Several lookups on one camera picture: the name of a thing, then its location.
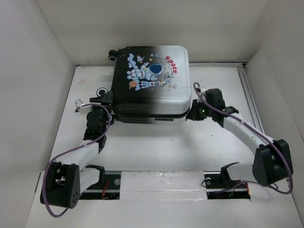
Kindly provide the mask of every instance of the astronaut helmet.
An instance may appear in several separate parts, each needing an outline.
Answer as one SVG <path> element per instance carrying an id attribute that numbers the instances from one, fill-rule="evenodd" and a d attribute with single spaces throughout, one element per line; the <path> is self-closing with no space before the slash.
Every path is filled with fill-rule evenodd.
<path id="1" fill-rule="evenodd" d="M 150 65 L 148 69 L 155 76 L 158 76 L 163 72 L 162 65 L 157 63 Z"/>

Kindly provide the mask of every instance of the white floor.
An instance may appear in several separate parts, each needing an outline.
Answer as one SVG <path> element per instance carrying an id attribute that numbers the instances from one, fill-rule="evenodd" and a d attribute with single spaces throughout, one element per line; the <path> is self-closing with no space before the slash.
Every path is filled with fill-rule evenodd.
<path id="1" fill-rule="evenodd" d="M 110 89 L 112 75 L 112 67 L 76 69 L 52 157 L 82 141 L 86 118 L 74 113 L 74 101 L 81 98 L 88 102 L 99 87 Z M 226 105 L 234 106 L 248 121 L 253 121 L 236 68 L 192 65 L 190 79 L 208 88 L 221 89 Z M 200 187 L 200 171 L 218 171 L 223 165 L 236 161 L 243 165 L 253 162 L 250 150 L 211 120 L 187 121 L 179 127 L 116 122 L 107 137 L 105 148 L 90 164 L 103 165 L 106 170 L 162 171 L 162 175 L 170 174 L 166 171 L 186 171 L 182 178 L 173 179 L 177 183 L 174 190 L 185 190 L 192 181 L 187 182 L 184 178 L 193 172 L 192 184 L 195 186 L 192 188 L 198 190 L 198 195 L 194 198 L 190 195 L 176 197 L 166 188 L 168 197 L 164 194 L 160 197 L 158 193 L 163 191 L 164 185 L 157 182 L 161 181 L 157 177 L 162 177 L 159 173 L 151 172 L 143 183 L 141 174 L 124 172 L 121 188 L 125 192 L 121 200 L 81 200 L 75 209 L 55 219 L 39 202 L 40 180 L 27 228 L 302 227 L 291 195 L 280 195 L 257 185 L 249 185 L 251 200 L 206 200 Z M 283 190 L 287 188 L 285 181 L 278 185 Z"/>

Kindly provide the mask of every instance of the purple cable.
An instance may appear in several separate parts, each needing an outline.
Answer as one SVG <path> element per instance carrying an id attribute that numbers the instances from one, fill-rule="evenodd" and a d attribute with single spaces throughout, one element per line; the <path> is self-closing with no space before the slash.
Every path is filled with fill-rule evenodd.
<path id="1" fill-rule="evenodd" d="M 80 108 L 82 108 L 82 107 L 87 107 L 87 106 L 96 106 L 96 107 L 101 107 L 101 108 L 103 108 L 103 109 L 105 110 L 107 116 L 108 116 L 108 125 L 107 125 L 107 128 L 106 128 L 106 130 L 104 131 L 104 133 L 103 133 L 102 135 L 100 135 L 97 139 L 95 139 L 95 140 L 93 140 L 93 141 L 91 141 L 91 142 L 88 142 L 87 144 L 80 145 L 80 146 L 78 146 L 78 147 L 75 147 L 75 148 L 73 148 L 73 149 L 70 149 L 70 150 L 68 150 L 68 151 L 66 151 L 66 152 L 61 153 L 61 154 L 55 156 L 54 158 L 52 158 L 51 161 L 47 164 L 46 170 L 45 170 L 44 175 L 43 175 L 43 181 L 42 181 L 42 197 L 43 197 L 44 204 L 46 205 L 47 211 L 48 211 L 49 214 L 50 214 L 51 216 L 53 216 L 54 218 L 59 218 L 59 217 L 63 216 L 63 215 L 66 213 L 66 211 L 67 211 L 68 208 L 66 208 L 61 214 L 56 215 L 56 214 L 53 213 L 53 211 L 51 210 L 51 208 L 50 208 L 50 206 L 49 206 L 49 204 L 48 204 L 48 201 L 47 201 L 47 200 L 48 200 L 48 199 L 47 199 L 47 193 L 46 193 L 46 179 L 47 179 L 48 170 L 49 170 L 49 168 L 51 167 L 52 163 L 53 163 L 57 158 L 59 158 L 59 157 L 65 155 L 65 154 L 67 154 L 67 153 L 76 151 L 76 150 L 78 150 L 78 149 L 84 148 L 84 147 L 87 146 L 87 145 L 91 145 L 91 144 L 97 142 L 98 140 L 100 140 L 102 137 L 105 136 L 105 134 L 107 133 L 107 131 L 109 130 L 109 127 L 110 127 L 110 125 L 111 125 L 111 121 L 110 121 L 111 116 L 110 116 L 110 113 L 109 113 L 109 111 L 108 111 L 103 105 L 101 105 L 101 104 L 93 104 L 93 103 L 84 104 L 83 106 L 78 107 L 78 108 L 75 110 L 75 112 L 77 113 L 78 110 L 79 110 Z"/>
<path id="2" fill-rule="evenodd" d="M 271 188 L 271 189 L 273 189 L 273 190 L 275 190 L 275 191 L 277 191 L 277 192 L 279 192 L 279 193 L 281 193 L 281 194 L 285 194 L 285 195 L 290 194 L 290 193 L 293 191 L 293 188 L 294 188 L 293 177 L 292 177 L 292 174 L 291 174 L 291 171 L 290 171 L 290 168 L 289 168 L 289 166 L 288 166 L 288 164 L 287 164 L 286 159 L 284 158 L 283 154 L 277 149 L 277 147 L 276 147 L 269 139 L 267 139 L 264 135 L 262 135 L 259 131 L 257 131 L 255 128 L 253 128 L 252 126 L 250 126 L 250 125 L 247 124 L 246 122 L 243 122 L 243 120 L 241 120 L 240 118 L 238 118 L 238 117 L 236 117 L 236 116 L 234 116 L 234 115 L 231 115 L 231 114 L 229 114 L 229 113 L 225 113 L 225 112 L 223 112 L 223 111 L 221 111 L 221 110 L 219 110 L 219 109 L 217 109 L 217 108 L 211 106 L 211 105 L 208 104 L 207 102 L 205 102 L 205 101 L 200 97 L 199 92 L 197 91 L 197 87 L 196 87 L 196 86 L 200 87 L 200 84 L 199 84 L 198 82 L 193 83 L 193 88 L 194 88 L 195 93 L 196 93 L 197 96 L 199 97 L 200 101 L 201 101 L 202 103 L 204 103 L 204 105 L 206 105 L 208 108 L 212 109 L 213 111 L 215 111 L 215 112 L 217 112 L 217 113 L 219 113 L 219 114 L 222 114 L 222 115 L 231 117 L 231 118 L 233 118 L 233 119 L 239 121 L 239 122 L 242 123 L 246 128 L 248 128 L 250 131 L 252 131 L 254 134 L 256 134 L 257 136 L 259 136 L 261 139 L 265 140 L 265 141 L 266 141 L 266 142 L 275 150 L 275 152 L 279 155 L 279 157 L 281 158 L 281 160 L 282 160 L 282 162 L 283 162 L 283 164 L 284 164 L 284 166 L 285 166 L 285 168 L 286 168 L 286 170 L 287 170 L 287 174 L 288 174 L 288 178 L 289 178 L 289 182 L 290 182 L 290 184 L 289 184 L 289 190 L 288 190 L 288 191 L 281 191 L 281 190 L 279 190 L 279 189 L 277 188 L 277 185 L 275 185 L 275 188 L 274 188 L 273 186 L 271 186 L 271 185 L 268 186 L 268 187 Z M 244 183 L 246 183 L 246 182 L 254 182 L 254 181 L 247 181 L 247 180 L 245 180 L 245 181 L 243 181 L 243 182 L 237 184 L 236 186 L 234 186 L 234 187 L 232 187 L 232 188 L 230 188 L 230 189 L 234 189 L 234 188 L 238 187 L 239 185 L 244 184 Z"/>

